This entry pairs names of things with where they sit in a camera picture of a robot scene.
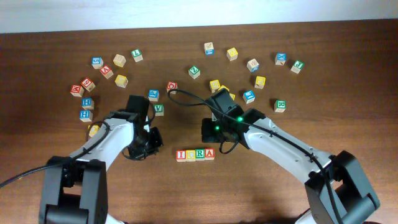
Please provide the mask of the red A block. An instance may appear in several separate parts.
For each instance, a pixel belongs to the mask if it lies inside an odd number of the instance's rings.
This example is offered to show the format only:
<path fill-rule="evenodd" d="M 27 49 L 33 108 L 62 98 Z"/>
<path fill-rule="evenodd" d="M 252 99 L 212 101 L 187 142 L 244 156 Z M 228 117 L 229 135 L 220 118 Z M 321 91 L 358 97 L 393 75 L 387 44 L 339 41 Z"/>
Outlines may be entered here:
<path fill-rule="evenodd" d="M 215 159 L 215 150 L 212 148 L 205 149 L 205 159 L 206 160 L 214 160 Z"/>

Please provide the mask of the green r block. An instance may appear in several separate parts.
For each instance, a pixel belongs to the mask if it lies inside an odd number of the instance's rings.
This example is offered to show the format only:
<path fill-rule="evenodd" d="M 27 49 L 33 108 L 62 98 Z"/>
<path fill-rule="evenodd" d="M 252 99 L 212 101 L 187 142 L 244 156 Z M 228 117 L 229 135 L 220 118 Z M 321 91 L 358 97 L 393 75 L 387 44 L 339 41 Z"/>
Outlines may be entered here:
<path fill-rule="evenodd" d="M 205 150 L 204 149 L 196 149 L 195 150 L 195 160 L 196 161 L 204 161 L 205 160 Z"/>
<path fill-rule="evenodd" d="M 274 111 L 276 113 L 283 113 L 286 110 L 286 101 L 276 100 L 274 103 Z"/>

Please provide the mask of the red letter I block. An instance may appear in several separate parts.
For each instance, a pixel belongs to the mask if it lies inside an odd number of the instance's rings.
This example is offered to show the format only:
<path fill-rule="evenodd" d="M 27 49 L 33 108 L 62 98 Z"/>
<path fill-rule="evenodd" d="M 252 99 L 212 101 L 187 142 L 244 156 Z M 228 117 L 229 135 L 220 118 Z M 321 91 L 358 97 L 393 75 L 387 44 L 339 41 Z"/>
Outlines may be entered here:
<path fill-rule="evenodd" d="M 186 150 L 176 151 L 176 161 L 177 162 L 185 162 L 186 159 L 187 159 Z"/>

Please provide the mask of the yellow C block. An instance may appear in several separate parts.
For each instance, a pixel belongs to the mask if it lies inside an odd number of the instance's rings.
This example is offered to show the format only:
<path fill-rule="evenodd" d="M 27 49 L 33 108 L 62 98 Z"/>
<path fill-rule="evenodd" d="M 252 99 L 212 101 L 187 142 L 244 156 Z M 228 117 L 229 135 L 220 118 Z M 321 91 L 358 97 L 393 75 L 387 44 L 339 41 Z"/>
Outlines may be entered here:
<path fill-rule="evenodd" d="M 185 153 L 187 162 L 196 161 L 196 150 L 186 150 Z"/>

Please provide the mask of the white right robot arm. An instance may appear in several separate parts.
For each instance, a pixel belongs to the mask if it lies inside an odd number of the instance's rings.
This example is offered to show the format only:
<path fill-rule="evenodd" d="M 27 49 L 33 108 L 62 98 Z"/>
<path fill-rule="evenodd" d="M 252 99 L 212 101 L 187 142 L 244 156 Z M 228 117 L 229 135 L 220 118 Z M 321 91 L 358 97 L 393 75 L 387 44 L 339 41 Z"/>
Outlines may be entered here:
<path fill-rule="evenodd" d="M 303 183 L 310 208 L 297 223 L 364 223 L 380 207 L 363 168 L 349 152 L 333 155 L 305 144 L 260 111 L 243 111 L 225 89 L 204 104 L 215 118 L 203 119 L 203 142 L 241 144 L 272 159 Z"/>

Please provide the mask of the yellow block cluster bottom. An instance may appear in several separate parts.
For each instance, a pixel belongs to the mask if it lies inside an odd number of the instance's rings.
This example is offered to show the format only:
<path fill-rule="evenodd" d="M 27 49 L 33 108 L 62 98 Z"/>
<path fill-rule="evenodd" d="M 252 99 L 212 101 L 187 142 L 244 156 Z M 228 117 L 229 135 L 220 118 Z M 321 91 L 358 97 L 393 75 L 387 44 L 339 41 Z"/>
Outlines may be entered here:
<path fill-rule="evenodd" d="M 230 93 L 229 95 L 230 95 L 230 97 L 232 98 L 232 100 L 234 100 L 235 97 L 236 97 L 235 94 L 232 94 L 232 93 Z"/>

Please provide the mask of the blue I block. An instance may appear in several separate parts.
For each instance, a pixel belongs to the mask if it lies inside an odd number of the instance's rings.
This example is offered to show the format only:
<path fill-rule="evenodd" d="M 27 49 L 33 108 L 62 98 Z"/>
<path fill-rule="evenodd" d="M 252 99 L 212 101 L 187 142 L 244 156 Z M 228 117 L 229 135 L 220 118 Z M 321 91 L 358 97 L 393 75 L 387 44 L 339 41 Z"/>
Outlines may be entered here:
<path fill-rule="evenodd" d="M 243 93 L 243 99 L 245 104 L 252 103 L 255 100 L 256 96 L 252 90 L 245 91 Z"/>

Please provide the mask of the blue P block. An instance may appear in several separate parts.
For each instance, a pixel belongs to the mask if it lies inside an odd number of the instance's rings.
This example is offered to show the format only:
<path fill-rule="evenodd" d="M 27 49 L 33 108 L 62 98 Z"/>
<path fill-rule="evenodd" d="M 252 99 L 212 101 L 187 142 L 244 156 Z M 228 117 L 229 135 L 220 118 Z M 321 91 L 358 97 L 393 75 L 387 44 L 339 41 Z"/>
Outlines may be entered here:
<path fill-rule="evenodd" d="M 158 101 L 159 100 L 159 90 L 149 90 L 148 99 L 150 101 Z"/>

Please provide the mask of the yellow O block far left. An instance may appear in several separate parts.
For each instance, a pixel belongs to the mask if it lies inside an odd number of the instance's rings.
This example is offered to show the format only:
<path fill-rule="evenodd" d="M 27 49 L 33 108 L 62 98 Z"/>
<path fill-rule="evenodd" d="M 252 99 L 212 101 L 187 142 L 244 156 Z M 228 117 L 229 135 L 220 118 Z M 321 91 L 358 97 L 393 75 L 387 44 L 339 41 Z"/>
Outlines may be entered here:
<path fill-rule="evenodd" d="M 98 132 L 99 129 L 100 126 L 98 126 L 97 124 L 88 126 L 88 136 L 92 138 Z"/>

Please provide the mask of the green Z block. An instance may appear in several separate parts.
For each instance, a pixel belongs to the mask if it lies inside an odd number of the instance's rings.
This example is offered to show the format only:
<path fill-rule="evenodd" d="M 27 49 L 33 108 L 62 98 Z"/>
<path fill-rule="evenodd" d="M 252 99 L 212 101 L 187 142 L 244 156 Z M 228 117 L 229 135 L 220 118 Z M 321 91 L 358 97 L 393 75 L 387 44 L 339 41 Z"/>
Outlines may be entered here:
<path fill-rule="evenodd" d="M 188 70 L 188 74 L 193 78 L 196 79 L 200 76 L 200 69 L 196 66 L 191 67 Z"/>

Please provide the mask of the red O block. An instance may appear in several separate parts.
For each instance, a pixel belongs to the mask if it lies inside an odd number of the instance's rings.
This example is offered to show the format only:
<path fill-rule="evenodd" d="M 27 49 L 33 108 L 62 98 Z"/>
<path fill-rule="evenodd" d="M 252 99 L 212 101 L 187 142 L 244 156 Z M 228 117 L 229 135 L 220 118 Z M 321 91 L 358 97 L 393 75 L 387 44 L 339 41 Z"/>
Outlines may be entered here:
<path fill-rule="evenodd" d="M 176 82 L 168 82 L 166 90 L 167 90 L 167 93 L 176 94 L 177 92 L 175 91 L 175 89 L 177 89 L 177 88 L 178 88 L 178 84 Z"/>

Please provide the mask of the blue H block lower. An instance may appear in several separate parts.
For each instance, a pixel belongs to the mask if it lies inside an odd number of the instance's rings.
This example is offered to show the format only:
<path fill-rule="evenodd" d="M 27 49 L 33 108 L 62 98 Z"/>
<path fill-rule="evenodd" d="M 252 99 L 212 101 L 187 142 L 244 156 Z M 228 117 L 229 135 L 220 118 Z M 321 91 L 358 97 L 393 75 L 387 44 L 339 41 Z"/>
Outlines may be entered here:
<path fill-rule="evenodd" d="M 79 119 L 82 122 L 92 122 L 93 113 L 90 110 L 81 110 L 79 114 Z"/>

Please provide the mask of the blue H block upper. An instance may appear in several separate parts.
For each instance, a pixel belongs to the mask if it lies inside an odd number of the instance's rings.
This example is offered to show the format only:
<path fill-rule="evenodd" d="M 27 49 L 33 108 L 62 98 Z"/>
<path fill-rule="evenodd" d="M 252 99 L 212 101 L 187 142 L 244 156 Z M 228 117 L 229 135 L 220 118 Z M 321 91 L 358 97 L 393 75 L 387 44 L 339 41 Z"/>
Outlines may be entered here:
<path fill-rule="evenodd" d="M 81 101 L 81 107 L 84 110 L 93 110 L 95 108 L 95 103 L 91 98 L 83 98 Z"/>

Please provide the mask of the yellow block top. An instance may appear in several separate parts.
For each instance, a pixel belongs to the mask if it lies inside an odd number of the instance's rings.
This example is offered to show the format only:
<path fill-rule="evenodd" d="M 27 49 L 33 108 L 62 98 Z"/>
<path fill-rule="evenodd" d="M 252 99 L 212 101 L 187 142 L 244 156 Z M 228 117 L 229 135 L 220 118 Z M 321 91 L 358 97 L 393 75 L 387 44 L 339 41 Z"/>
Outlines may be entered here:
<path fill-rule="evenodd" d="M 236 50 L 235 47 L 230 48 L 230 49 L 227 50 L 226 56 L 227 56 L 229 61 L 236 60 L 237 57 L 238 57 L 238 51 Z"/>

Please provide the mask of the blue side block top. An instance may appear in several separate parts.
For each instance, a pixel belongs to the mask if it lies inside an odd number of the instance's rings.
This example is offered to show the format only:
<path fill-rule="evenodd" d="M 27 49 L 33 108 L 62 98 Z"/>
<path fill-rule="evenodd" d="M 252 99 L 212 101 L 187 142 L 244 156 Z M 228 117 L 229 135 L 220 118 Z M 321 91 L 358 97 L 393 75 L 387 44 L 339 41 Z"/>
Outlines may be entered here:
<path fill-rule="evenodd" d="M 215 53 L 214 46 L 212 42 L 204 43 L 205 55 L 213 55 Z"/>

